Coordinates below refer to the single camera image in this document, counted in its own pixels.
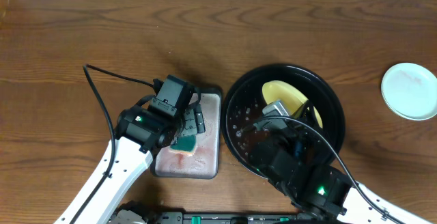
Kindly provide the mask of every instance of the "wooden table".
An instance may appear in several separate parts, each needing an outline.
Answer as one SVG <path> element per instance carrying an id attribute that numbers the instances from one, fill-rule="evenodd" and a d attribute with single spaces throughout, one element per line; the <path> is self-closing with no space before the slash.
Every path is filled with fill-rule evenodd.
<path id="1" fill-rule="evenodd" d="M 346 116 L 341 156 L 371 190 L 437 222 L 437 119 L 405 120 L 384 72 L 437 72 L 437 0 L 11 0 L 0 30 L 0 223 L 52 223 L 109 140 L 82 71 L 151 81 L 174 74 L 226 91 L 264 64 L 322 76 Z M 92 72 L 111 117 L 150 88 Z M 221 141 L 213 180 L 143 174 L 124 201 L 187 212 L 294 212 Z"/>

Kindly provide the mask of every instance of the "yellow dish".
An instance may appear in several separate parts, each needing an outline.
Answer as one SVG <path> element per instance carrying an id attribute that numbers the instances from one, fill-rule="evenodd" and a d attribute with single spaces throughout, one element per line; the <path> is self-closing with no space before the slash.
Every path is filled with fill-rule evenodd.
<path id="1" fill-rule="evenodd" d="M 290 113 L 296 112 L 308 98 L 292 85 L 283 81 L 269 81 L 262 86 L 262 96 L 267 104 L 278 99 L 282 100 Z M 323 128 L 322 118 L 314 107 L 315 118 L 320 128 Z"/>

